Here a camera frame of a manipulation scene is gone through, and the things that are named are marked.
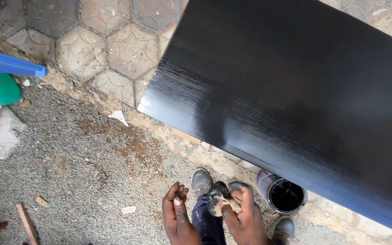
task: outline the black painted board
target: black painted board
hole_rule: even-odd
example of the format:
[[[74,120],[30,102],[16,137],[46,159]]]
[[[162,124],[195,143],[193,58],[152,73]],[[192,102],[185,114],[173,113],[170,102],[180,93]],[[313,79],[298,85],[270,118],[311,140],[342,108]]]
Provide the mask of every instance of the black painted board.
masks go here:
[[[392,228],[392,37],[317,0],[191,0],[138,110]]]

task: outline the dark blue pants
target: dark blue pants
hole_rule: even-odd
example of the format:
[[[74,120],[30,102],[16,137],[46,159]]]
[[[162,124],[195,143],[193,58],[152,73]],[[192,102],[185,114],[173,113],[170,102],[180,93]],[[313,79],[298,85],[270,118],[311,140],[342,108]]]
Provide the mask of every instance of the dark blue pants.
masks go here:
[[[192,223],[199,233],[202,245],[226,245],[223,218],[210,214],[206,205],[206,194],[197,198]]]

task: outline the gravel ground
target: gravel ground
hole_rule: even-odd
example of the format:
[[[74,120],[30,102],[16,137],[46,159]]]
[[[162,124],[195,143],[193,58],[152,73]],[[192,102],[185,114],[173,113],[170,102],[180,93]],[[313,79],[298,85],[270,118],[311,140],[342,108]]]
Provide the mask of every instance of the gravel ground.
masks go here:
[[[92,105],[49,86],[23,87],[31,106],[10,106],[27,125],[11,157],[0,160],[0,244],[28,242],[16,204],[24,202],[41,245],[167,244],[161,200],[179,181],[190,187],[198,165],[180,158],[150,134],[124,127]],[[213,178],[229,181],[219,173]],[[48,201],[45,207],[37,196]],[[267,229],[277,217],[262,199]],[[196,202],[190,194],[189,213]],[[136,206],[131,214],[121,209]],[[339,234],[296,217],[296,244],[348,244]],[[228,244],[235,244],[226,231]]]

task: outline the paint can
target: paint can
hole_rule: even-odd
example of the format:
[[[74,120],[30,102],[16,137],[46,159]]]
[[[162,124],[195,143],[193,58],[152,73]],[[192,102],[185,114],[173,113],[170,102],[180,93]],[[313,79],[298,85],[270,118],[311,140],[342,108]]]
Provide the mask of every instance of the paint can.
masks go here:
[[[260,194],[279,214],[297,213],[308,199],[308,192],[305,188],[266,170],[258,173],[257,184]]]

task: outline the work boot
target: work boot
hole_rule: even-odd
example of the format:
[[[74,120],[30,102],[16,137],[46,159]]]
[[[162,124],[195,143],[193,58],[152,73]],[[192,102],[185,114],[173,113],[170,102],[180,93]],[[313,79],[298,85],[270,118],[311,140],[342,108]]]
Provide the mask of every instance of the work boot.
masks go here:
[[[211,189],[212,182],[210,174],[203,167],[197,168],[193,173],[192,188],[197,195],[204,195]]]
[[[276,245],[290,245],[294,238],[294,221],[288,216],[281,216],[275,221],[272,228],[272,241]]]

